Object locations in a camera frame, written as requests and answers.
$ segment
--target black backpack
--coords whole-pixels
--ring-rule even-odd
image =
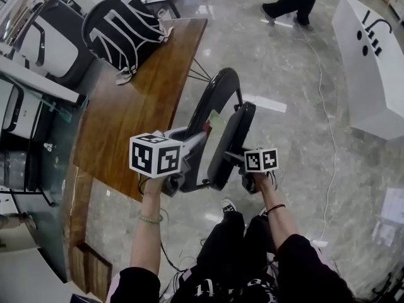
[[[170,30],[135,0],[104,0],[87,14],[81,34],[93,54],[119,70],[120,85],[167,41]]]

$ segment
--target black shirt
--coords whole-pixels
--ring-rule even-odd
[[[276,260],[276,281],[262,271],[232,290],[222,288],[214,273],[202,273],[196,266],[171,303],[353,302],[345,281],[321,262],[306,238],[291,235],[279,248]],[[159,291],[160,281],[155,274],[143,268],[126,268],[120,272],[119,285],[110,301],[157,303]]]

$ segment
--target black sleeve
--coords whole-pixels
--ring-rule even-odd
[[[353,302],[347,283],[323,264],[310,242],[291,235],[279,248],[278,288],[284,302]]]
[[[122,270],[119,275],[119,285],[110,303],[159,302],[160,280],[151,271],[130,267]]]

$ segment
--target black trousers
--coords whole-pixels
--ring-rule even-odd
[[[268,219],[256,216],[244,236],[244,219],[240,212],[226,212],[203,244],[197,258],[198,267],[216,275],[227,288],[242,285],[267,265],[266,253],[275,253]]]
[[[301,25],[308,25],[309,14],[315,3],[316,0],[278,0],[275,3],[264,3],[263,9],[272,18],[297,11],[297,21]]]

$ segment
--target wooden desk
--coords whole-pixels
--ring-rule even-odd
[[[126,85],[116,70],[100,75],[90,95],[73,163],[119,192],[141,201],[138,175],[129,168],[129,139],[170,129],[206,19],[177,19],[167,43],[151,55]]]

